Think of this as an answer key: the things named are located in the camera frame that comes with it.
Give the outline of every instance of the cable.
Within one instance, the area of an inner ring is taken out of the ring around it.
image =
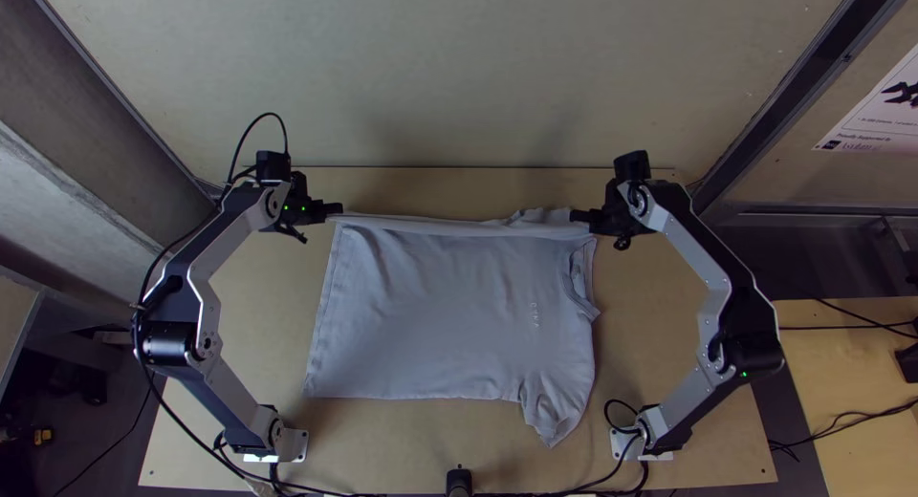
[[[609,424],[609,427],[612,427],[613,429],[619,432],[625,433],[625,434],[635,434],[635,433],[641,432],[640,429],[637,429],[637,428],[619,427],[616,424],[612,423],[612,419],[609,418],[609,405],[614,404],[614,403],[617,403],[618,405],[626,407],[629,411],[634,413],[634,416],[638,416],[638,410],[631,407],[631,405],[625,402],[624,400],[609,399],[605,402],[605,405],[602,407],[602,414],[605,416],[605,421],[606,423]]]
[[[790,442],[790,443],[784,443],[784,442],[779,442],[777,440],[769,439],[768,443],[769,443],[769,446],[771,447],[771,450],[773,451],[781,450],[799,461],[799,458],[797,458],[797,456],[792,454],[792,451],[790,451],[791,447],[802,445],[804,443],[815,442],[816,440],[821,440],[822,438],[832,436],[833,434],[838,434],[845,429],[850,429],[851,427],[854,427],[855,425],[858,425],[860,423],[864,423],[865,421],[871,421],[871,420],[876,420],[878,418],[897,415],[899,413],[907,411],[908,409],[911,409],[912,407],[915,406],[915,404],[918,404],[918,397],[912,400],[909,400],[908,402],[904,404],[897,405],[895,407],[890,407],[889,409],[880,411],[878,413],[865,413],[864,411],[845,411],[844,413],[841,413],[838,416],[836,416],[835,419],[832,420],[832,423],[829,424],[828,427],[822,429],[819,432],[813,433],[810,436],[803,438],[802,440],[797,440],[795,442]],[[860,418],[850,421],[836,428],[836,426],[839,424],[839,421],[842,418],[850,417],[850,416],[857,416]]]
[[[839,306],[837,306],[837,305],[835,305],[835,304],[833,304],[833,303],[827,302],[827,301],[823,300],[822,298],[816,298],[815,296],[811,296],[811,298],[812,298],[813,300],[819,302],[820,304],[822,304],[822,305],[824,305],[824,306],[830,308],[830,309],[834,309],[834,310],[838,311],[839,313],[847,314],[847,315],[849,315],[849,316],[855,317],[855,318],[857,318],[857,319],[860,319],[861,321],[864,321],[864,322],[866,322],[866,323],[870,323],[870,325],[837,325],[837,326],[832,326],[832,327],[780,327],[780,329],[781,329],[782,331],[815,331],[815,330],[820,330],[820,329],[822,329],[822,330],[837,330],[837,329],[884,329],[884,330],[890,331],[890,332],[892,332],[892,333],[894,333],[894,334],[901,335],[901,336],[903,336],[903,337],[909,337],[909,338],[911,338],[911,339],[918,339],[918,335],[910,334],[910,333],[907,333],[907,332],[902,332],[902,331],[898,331],[898,330],[896,330],[896,329],[893,329],[893,327],[900,327],[900,326],[902,326],[902,325],[909,325],[909,324],[913,323],[914,321],[900,321],[900,322],[897,322],[897,323],[880,323],[879,321],[870,319],[870,318],[868,318],[868,317],[866,317],[866,316],[862,316],[862,315],[860,315],[860,314],[858,314],[858,313],[855,313],[855,312],[853,312],[853,311],[848,311],[847,309],[844,309],[844,308],[842,308],[842,307],[839,307]]]
[[[865,323],[869,323],[869,324],[871,325],[871,326],[866,326],[866,325],[843,325],[843,326],[836,326],[836,327],[780,327],[780,330],[783,330],[783,331],[794,331],[794,330],[796,330],[796,331],[814,331],[814,330],[819,330],[819,329],[823,329],[823,330],[833,330],[833,329],[885,329],[885,330],[890,331],[890,332],[892,332],[893,334],[896,334],[896,335],[901,335],[901,336],[903,336],[903,337],[909,337],[909,338],[911,338],[911,339],[918,339],[918,335],[909,334],[909,333],[906,333],[906,332],[897,331],[896,329],[893,329],[893,327],[898,327],[898,326],[901,326],[901,325],[907,325],[907,324],[909,324],[909,323],[912,323],[912,321],[902,321],[902,322],[898,322],[898,323],[880,323],[879,321],[876,321],[876,320],[874,320],[874,319],[870,319],[870,318],[868,318],[868,317],[866,317],[866,316],[863,316],[863,315],[861,315],[861,314],[855,313],[855,312],[853,312],[853,311],[848,311],[848,310],[845,309],[845,308],[839,307],[839,306],[837,306],[837,305],[835,305],[835,304],[833,304],[833,303],[830,303],[830,302],[828,302],[828,301],[826,301],[826,300],[824,300],[824,299],[822,299],[822,298],[819,298],[818,296],[816,296],[816,295],[812,294],[811,292],[805,290],[804,288],[800,287],[800,286],[797,285],[796,283],[794,283],[794,282],[792,282],[792,281],[788,280],[787,278],[784,278],[784,277],[782,277],[782,276],[780,276],[780,275],[774,274],[774,273],[772,273],[772,272],[770,272],[770,271],[763,270],[763,269],[761,269],[761,268],[750,267],[750,269],[751,269],[753,272],[765,274],[765,275],[768,275],[768,276],[772,277],[772,279],[777,280],[778,282],[781,282],[781,283],[783,283],[784,285],[786,285],[786,286],[788,286],[788,287],[790,287],[790,288],[793,288],[793,289],[797,290],[798,292],[803,293],[804,295],[806,295],[807,298],[809,298],[809,299],[811,299],[811,300],[814,300],[814,301],[816,301],[816,302],[819,302],[820,304],[824,305],[825,307],[828,307],[829,309],[833,309],[833,310],[838,311],[839,313],[842,313],[842,314],[847,314],[847,315],[849,315],[849,316],[851,316],[851,317],[860,319],[861,321],[863,321],[863,322],[865,322]]]
[[[128,429],[127,432],[125,432],[124,434],[122,434],[121,437],[118,438],[117,441],[115,441],[114,443],[112,443],[111,445],[109,445],[108,448],[106,448],[104,451],[102,451],[101,454],[99,454],[98,456],[96,456],[96,458],[95,458],[93,461],[89,462],[88,465],[86,465],[85,467],[83,467],[83,469],[80,470],[79,473],[78,473],[76,476],[74,476],[73,479],[71,479],[70,481],[68,481],[66,485],[62,486],[62,487],[59,488],[54,494],[52,494],[53,497],[57,497],[58,495],[60,495],[61,493],[63,493],[64,490],[66,490],[67,488],[69,488],[73,483],[75,483],[77,480],[79,480],[79,478],[83,477],[83,474],[85,474],[86,472],[88,472],[89,469],[92,468],[96,463],[98,463],[102,458],[104,458],[106,454],[108,454],[109,452],[111,452],[112,450],[114,450],[115,447],[117,447],[118,445],[120,445],[121,442],[123,442],[125,438],[127,438],[128,436],[131,435],[132,432],[134,432],[134,429],[137,428],[138,422],[141,421],[141,416],[143,415],[143,410],[146,408],[146,402],[147,402],[149,399],[150,399],[150,391],[147,390],[147,391],[146,391],[146,396],[143,397],[143,402],[141,403],[141,408],[137,411],[137,416],[134,417],[134,423],[131,424],[131,428]]]
[[[586,484],[577,486],[576,488],[571,488],[571,489],[568,489],[568,490],[558,491],[558,492],[554,492],[554,493],[543,493],[543,494],[540,495],[540,497],[567,497],[568,495],[571,495],[571,494],[573,494],[573,493],[580,493],[580,492],[584,491],[585,489],[589,488],[590,486],[600,485],[600,484],[605,483],[606,481],[612,479],[612,477],[613,477],[615,474],[617,474],[617,473],[619,472],[619,468],[622,467],[622,462],[624,461],[624,455],[625,455],[625,453],[628,451],[629,448],[631,448],[631,445],[633,445],[634,442],[636,442],[636,441],[638,440],[638,438],[640,438],[640,436],[635,436],[635,437],[632,438],[631,440],[628,440],[628,443],[625,444],[624,449],[622,450],[622,455],[619,456],[619,460],[615,463],[615,467],[612,468],[612,471],[609,472],[608,474],[606,474],[606,475],[600,477],[600,478],[597,479],[596,481],[591,481],[591,482],[589,482],[589,483],[586,483]]]
[[[256,117],[252,122],[249,123],[249,126],[246,127],[246,131],[242,133],[242,137],[239,138],[239,142],[236,144],[236,150],[232,154],[232,162],[229,163],[229,173],[227,174],[227,184],[223,189],[224,195],[226,195],[226,193],[229,191],[230,185],[232,185],[232,182],[233,182],[232,172],[236,170],[236,161],[239,159],[239,152],[242,151],[242,144],[245,143],[246,137],[249,136],[249,132],[252,130],[252,128],[255,127],[255,124],[257,124],[258,121],[264,119],[265,117],[273,117],[277,119],[277,122],[280,123],[280,130],[284,134],[284,154],[288,156],[290,155],[290,150],[287,147],[287,126],[284,124],[284,119],[282,119],[278,114],[274,112],[265,112],[264,114]]]
[[[883,327],[877,325],[832,325],[829,327],[779,327],[782,331],[837,331],[841,329],[885,329],[886,327],[901,327],[911,325],[914,321],[899,321],[897,323],[885,323]]]
[[[307,491],[312,491],[312,492],[314,492],[314,493],[322,493],[322,494],[325,494],[325,495],[334,495],[335,497],[351,497],[351,495],[349,495],[349,494],[346,494],[346,493],[339,493],[339,492],[332,491],[332,490],[321,489],[321,488],[314,488],[314,487],[312,487],[312,486],[305,486],[305,485],[295,485],[295,484],[293,484],[293,483],[284,483],[284,482],[280,481],[280,480],[277,478],[277,463],[272,463],[272,464],[269,465],[269,477],[264,477],[264,476],[260,476],[260,475],[258,475],[258,474],[253,474],[253,473],[251,473],[251,472],[248,472],[248,471],[244,470],[243,468],[241,468],[239,465],[237,465],[237,464],[235,464],[235,463],[232,462],[232,460],[230,459],[230,456],[227,455],[226,450],[224,450],[224,449],[226,448],[226,446],[227,446],[227,443],[223,441],[223,431],[221,431],[221,432],[219,432],[219,433],[217,434],[217,436],[213,439],[213,448],[212,448],[211,450],[212,450],[212,451],[218,452],[218,453],[220,454],[220,456],[223,458],[223,461],[224,461],[224,462],[226,462],[226,463],[229,464],[229,465],[232,465],[232,467],[235,469],[235,471],[238,472],[238,473],[240,473],[240,474],[242,474],[243,476],[248,477],[248,478],[250,478],[250,479],[254,479],[254,480],[256,480],[256,481],[261,481],[261,482],[263,482],[263,483],[271,483],[272,486],[274,486],[275,491],[277,491],[277,493],[280,494],[280,495],[284,495],[284,494],[283,494],[283,492],[278,488],[278,486],[286,486],[286,487],[290,487],[290,488],[304,489],[304,490],[307,490]]]

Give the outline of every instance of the poster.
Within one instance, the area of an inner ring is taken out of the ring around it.
[[[813,150],[918,154],[918,46]]]

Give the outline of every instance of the wooden board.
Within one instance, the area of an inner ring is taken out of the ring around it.
[[[211,182],[268,110],[303,164],[611,166],[643,148],[690,182],[841,0],[49,1]],[[271,122],[250,139],[282,147]]]
[[[918,298],[834,301],[884,323],[918,315]],[[782,326],[862,325],[811,300],[777,302]],[[894,352],[915,341],[885,331],[783,331],[781,341],[811,431],[844,411],[882,411],[918,397]],[[816,442],[832,497],[911,495],[918,487],[915,411],[863,423]],[[776,438],[790,442],[794,438]]]
[[[727,195],[728,200],[915,207],[915,154],[810,151],[918,43],[908,0],[810,110]]]
[[[0,397],[22,348],[23,330],[38,291],[0,276]]]
[[[612,176],[605,169],[410,168],[314,168],[307,175],[314,197],[345,202],[349,210],[470,220],[509,216],[526,207],[598,206]],[[674,178],[671,172],[656,176]],[[438,493],[446,471],[462,464],[474,472],[477,491],[564,489],[612,468],[602,417],[606,399],[638,407],[658,402],[693,366],[694,317],[704,284],[661,235],[635,239],[627,252],[600,238],[594,281],[602,310],[594,324],[596,383],[582,422],[554,449],[542,444],[523,422],[519,405],[509,402],[304,400],[300,390],[333,226],[304,231],[310,237],[306,246],[279,234],[251,236],[213,280],[223,302],[220,334],[228,364],[259,401],[275,404],[310,431],[306,462],[281,470],[291,481],[341,491]],[[181,384],[170,381],[165,399],[206,442],[219,431]],[[620,410],[614,416],[632,420]],[[639,470],[625,464],[608,487],[633,486]],[[697,425],[675,462],[654,465],[648,486],[774,480],[747,387]],[[243,487],[164,413],[156,419],[141,484]]]

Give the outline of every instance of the gray t-shirt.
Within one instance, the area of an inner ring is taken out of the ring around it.
[[[306,396],[509,400],[560,442],[593,387],[599,315],[596,240],[567,216],[333,218]]]

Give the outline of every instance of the wooden table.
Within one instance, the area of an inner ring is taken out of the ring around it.
[[[310,192],[358,212],[484,220],[520,208],[602,204],[607,169],[310,168]],[[656,177],[674,179],[669,171]],[[442,493],[447,470],[472,470],[476,490],[560,490],[608,473],[614,464],[606,399],[640,407],[672,391],[693,366],[694,317],[704,284],[662,235],[626,252],[601,238],[594,292],[597,376],[577,429],[554,449],[526,425],[518,404],[478,400],[304,400],[300,396],[333,225],[304,228],[302,246],[254,234],[213,279],[223,302],[224,357],[254,396],[310,431],[301,465],[287,481],[339,491]],[[210,443],[217,422],[185,388],[164,397]],[[632,420],[620,410],[614,417]],[[263,465],[247,465],[264,473]],[[640,468],[626,463],[606,488],[632,487]],[[735,392],[695,427],[675,461],[653,464],[648,487],[721,486],[776,479],[752,391]],[[195,446],[163,412],[157,416],[141,484],[245,489]]]
[[[0,397],[10,381],[12,369],[29,331],[30,313],[38,291],[3,276],[0,271]]]
[[[883,323],[918,314],[918,298],[832,300]],[[776,303],[785,327],[863,325],[813,300]],[[913,332],[910,327],[900,330]],[[914,339],[882,330],[782,331],[781,342],[811,431],[845,411],[883,411],[918,397],[894,353]],[[796,438],[776,438],[783,442]],[[912,495],[918,487],[915,410],[862,423],[815,443],[832,497]]]

